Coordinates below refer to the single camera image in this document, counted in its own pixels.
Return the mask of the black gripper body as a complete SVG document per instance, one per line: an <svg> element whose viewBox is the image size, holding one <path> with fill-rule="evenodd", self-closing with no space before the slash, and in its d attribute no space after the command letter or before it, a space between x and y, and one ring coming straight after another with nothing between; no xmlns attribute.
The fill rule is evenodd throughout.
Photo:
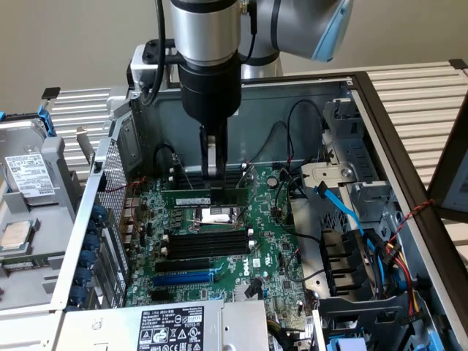
<svg viewBox="0 0 468 351"><path fill-rule="evenodd" d="M186 113L205 127L225 125L241 103L240 59L207 67L186 62L178 73Z"/></svg>

